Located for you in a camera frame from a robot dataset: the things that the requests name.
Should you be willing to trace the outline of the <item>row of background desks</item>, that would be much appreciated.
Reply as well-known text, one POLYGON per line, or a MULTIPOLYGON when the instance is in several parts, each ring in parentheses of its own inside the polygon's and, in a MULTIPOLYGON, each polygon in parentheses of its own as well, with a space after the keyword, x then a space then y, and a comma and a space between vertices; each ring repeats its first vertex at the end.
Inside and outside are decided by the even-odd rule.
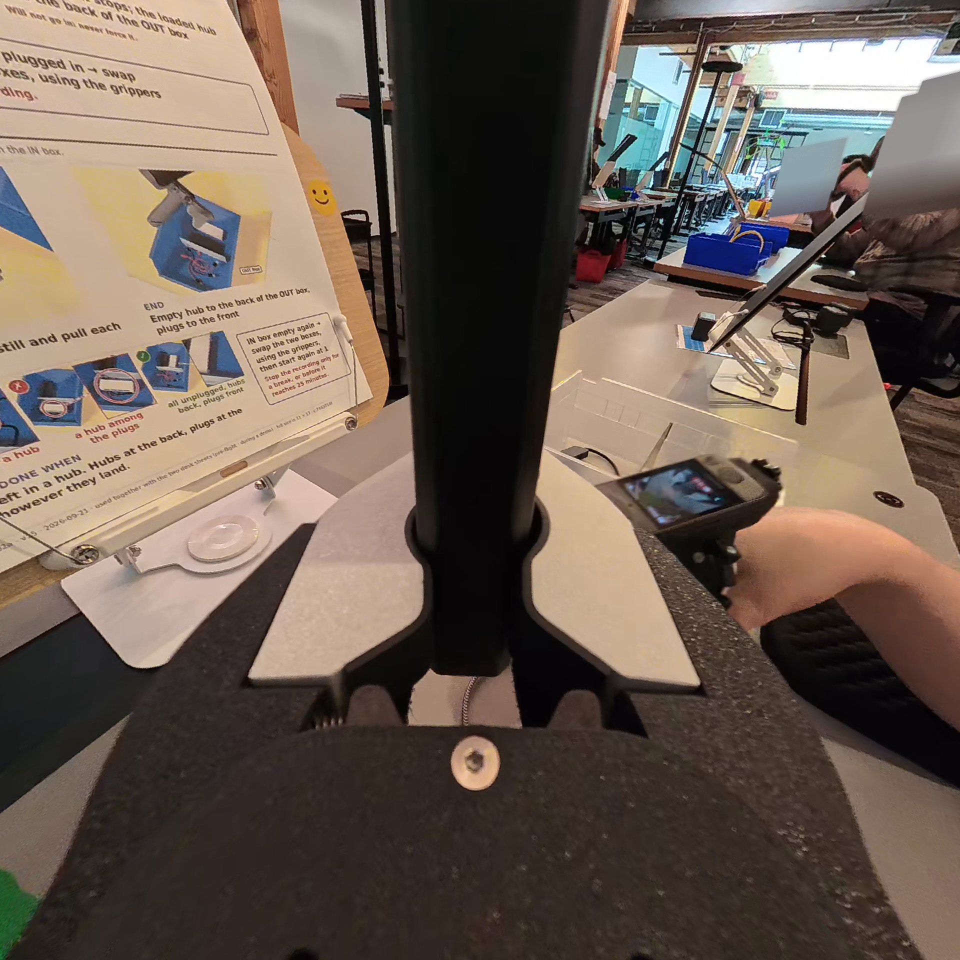
MULTIPOLYGON (((689 235, 727 208, 745 218, 747 213, 738 189, 720 174, 720 183, 690 183, 684 195, 682 221, 674 235, 689 235)), ((575 256, 582 248, 600 248, 612 253, 606 271, 616 270, 628 258, 645 258, 651 240, 662 240, 665 222, 677 201, 678 189, 635 190, 629 198, 610 198, 602 188, 583 197, 579 206, 583 228, 575 243, 575 256)))

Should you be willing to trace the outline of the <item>person's right hand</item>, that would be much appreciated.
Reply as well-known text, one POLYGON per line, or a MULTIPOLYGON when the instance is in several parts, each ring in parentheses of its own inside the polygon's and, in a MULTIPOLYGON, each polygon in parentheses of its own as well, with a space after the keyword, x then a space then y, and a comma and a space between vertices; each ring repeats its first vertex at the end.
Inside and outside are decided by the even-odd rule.
POLYGON ((842 546, 846 522, 837 511, 776 508, 739 531, 728 613, 748 632, 834 598, 846 587, 842 546))

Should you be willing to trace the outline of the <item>printed instruction sheet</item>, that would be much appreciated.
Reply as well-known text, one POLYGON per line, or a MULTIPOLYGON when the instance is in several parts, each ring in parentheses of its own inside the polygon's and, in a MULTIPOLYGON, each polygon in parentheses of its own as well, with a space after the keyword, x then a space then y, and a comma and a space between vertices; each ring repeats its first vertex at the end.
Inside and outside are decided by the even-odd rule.
POLYGON ((2 572, 374 394, 228 2, 2 2, 2 572))

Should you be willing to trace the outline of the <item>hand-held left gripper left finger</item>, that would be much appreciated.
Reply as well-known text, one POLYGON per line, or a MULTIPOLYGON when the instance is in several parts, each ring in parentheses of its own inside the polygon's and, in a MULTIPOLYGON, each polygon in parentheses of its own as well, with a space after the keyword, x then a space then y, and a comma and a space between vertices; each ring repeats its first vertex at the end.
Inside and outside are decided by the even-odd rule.
POLYGON ((313 687, 344 713, 355 690, 390 691, 401 712, 429 669, 425 570, 407 537, 412 458, 354 486, 318 519, 247 678, 313 687))

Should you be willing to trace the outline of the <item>white folding stand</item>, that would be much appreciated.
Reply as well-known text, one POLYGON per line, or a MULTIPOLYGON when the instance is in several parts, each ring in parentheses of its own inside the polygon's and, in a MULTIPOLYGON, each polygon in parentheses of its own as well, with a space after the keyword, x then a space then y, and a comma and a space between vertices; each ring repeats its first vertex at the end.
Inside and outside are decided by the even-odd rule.
POLYGON ((68 577, 70 600, 127 665, 164 666, 188 637, 336 497, 292 471, 272 492, 245 486, 68 577))
POLYGON ((711 387, 729 397, 795 412, 799 375, 783 344, 754 334, 746 324, 720 343, 722 336, 732 332, 745 315, 744 310, 726 311, 708 335, 708 352, 721 359, 711 387))

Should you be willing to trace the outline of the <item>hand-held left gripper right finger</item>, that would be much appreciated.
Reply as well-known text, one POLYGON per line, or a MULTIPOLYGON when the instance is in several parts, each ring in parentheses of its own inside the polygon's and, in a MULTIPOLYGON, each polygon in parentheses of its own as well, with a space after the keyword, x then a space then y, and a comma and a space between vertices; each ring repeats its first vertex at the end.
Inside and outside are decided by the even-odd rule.
POLYGON ((520 714, 571 690, 624 714, 634 693, 697 695, 699 677, 630 520, 588 479, 541 456, 522 622, 512 648, 520 714))

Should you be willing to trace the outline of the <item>blue plastic bin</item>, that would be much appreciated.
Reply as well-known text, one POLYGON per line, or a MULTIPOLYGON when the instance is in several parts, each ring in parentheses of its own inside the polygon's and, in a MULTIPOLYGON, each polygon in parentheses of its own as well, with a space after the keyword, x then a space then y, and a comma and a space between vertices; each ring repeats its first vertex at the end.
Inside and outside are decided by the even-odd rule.
POLYGON ((786 246, 790 230, 764 222, 739 222, 726 232, 698 232, 686 243, 682 261, 703 269, 748 277, 786 246))

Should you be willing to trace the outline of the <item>black office chair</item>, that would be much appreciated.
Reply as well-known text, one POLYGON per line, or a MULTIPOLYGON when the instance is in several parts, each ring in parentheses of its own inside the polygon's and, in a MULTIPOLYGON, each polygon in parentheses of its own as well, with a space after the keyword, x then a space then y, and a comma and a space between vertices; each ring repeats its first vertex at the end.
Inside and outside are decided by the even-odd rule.
POLYGON ((891 410, 915 391, 958 399, 957 294, 916 286, 871 294, 862 319, 881 378, 895 388, 891 410))

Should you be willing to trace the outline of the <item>dark display board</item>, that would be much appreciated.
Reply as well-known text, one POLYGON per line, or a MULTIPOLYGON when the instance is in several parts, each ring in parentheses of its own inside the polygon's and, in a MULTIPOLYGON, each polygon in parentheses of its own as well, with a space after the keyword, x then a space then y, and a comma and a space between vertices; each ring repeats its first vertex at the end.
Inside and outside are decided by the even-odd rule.
POLYGON ((843 214, 821 232, 798 256, 790 263, 779 269, 762 287, 752 291, 750 295, 738 304, 736 310, 727 311, 719 318, 705 341, 706 351, 710 354, 725 346, 738 334, 751 318, 756 316, 764 306, 774 301, 787 286, 807 270, 822 253, 834 244, 834 241, 843 234, 854 222, 862 216, 867 205, 868 193, 864 193, 843 214))

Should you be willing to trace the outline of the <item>person's right forearm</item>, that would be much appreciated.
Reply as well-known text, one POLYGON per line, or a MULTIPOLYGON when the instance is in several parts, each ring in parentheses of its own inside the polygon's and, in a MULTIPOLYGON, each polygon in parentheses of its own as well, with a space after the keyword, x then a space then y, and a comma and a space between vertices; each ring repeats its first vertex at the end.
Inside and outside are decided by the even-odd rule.
POLYGON ((852 514, 827 511, 823 536, 828 597, 840 602, 907 688, 958 729, 958 571, 852 514))

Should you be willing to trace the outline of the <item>clear plastic bin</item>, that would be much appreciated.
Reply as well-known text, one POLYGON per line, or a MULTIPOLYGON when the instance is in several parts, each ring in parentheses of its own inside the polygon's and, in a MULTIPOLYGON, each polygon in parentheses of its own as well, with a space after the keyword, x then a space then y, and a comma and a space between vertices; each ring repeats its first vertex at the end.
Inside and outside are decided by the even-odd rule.
POLYGON ((673 423, 659 468, 703 455, 764 459, 781 470, 786 489, 798 474, 795 440, 726 419, 608 378, 591 380, 581 370, 550 390, 537 497, 544 510, 565 510, 570 498, 643 473, 642 465, 666 425, 673 423))

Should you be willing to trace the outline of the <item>black elbow pad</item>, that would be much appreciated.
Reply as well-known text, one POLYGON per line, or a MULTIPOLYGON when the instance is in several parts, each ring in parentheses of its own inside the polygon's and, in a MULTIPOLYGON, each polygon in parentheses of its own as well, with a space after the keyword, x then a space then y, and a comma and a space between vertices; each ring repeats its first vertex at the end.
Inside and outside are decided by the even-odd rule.
POLYGON ((834 599, 776 618, 760 646, 802 700, 953 787, 959 733, 900 679, 834 599))

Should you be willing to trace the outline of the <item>black usb hub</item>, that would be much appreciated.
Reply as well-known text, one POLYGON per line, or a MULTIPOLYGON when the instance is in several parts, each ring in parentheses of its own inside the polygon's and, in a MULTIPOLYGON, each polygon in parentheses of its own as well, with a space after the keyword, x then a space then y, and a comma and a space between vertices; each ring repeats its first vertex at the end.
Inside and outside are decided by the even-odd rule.
POLYGON ((610 2, 391 2, 414 542, 438 674, 497 675, 523 564, 610 2))

